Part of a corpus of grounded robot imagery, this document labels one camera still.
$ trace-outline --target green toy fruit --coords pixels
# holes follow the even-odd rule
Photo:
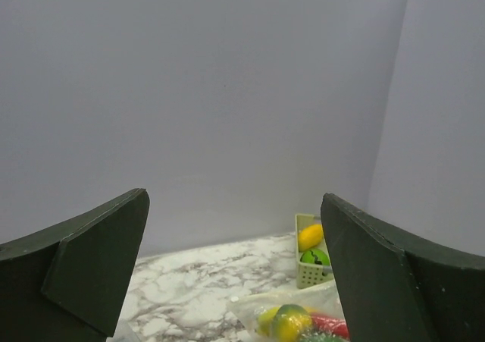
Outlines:
[[[300,261],[304,262],[305,264],[330,266],[330,259],[328,255],[321,249],[309,249],[308,251],[305,251],[300,258]]]
[[[285,304],[278,309],[271,322],[270,337],[277,342],[298,342],[312,327],[311,316],[305,308],[296,304]]]

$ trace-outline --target white wall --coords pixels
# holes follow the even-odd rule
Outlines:
[[[409,0],[368,210],[485,256],[485,0]]]
[[[405,2],[0,0],[0,240],[132,187],[144,253],[365,205]]]

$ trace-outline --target red toy vegetable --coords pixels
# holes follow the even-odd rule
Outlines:
[[[334,334],[336,336],[350,339],[349,329],[347,329],[347,323],[345,319],[332,318],[321,313],[310,313],[311,320],[315,329],[327,334]]]

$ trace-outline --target clear plastic bag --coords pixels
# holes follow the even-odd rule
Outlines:
[[[106,342],[140,342],[138,336],[133,332],[127,321],[120,319],[116,326],[116,331],[112,338]]]
[[[348,341],[335,281],[302,290],[233,297],[227,304],[254,341]]]

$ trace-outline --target white marble surface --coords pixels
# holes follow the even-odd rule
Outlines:
[[[142,342],[249,342],[231,297],[296,289],[294,235],[140,259],[121,318]]]

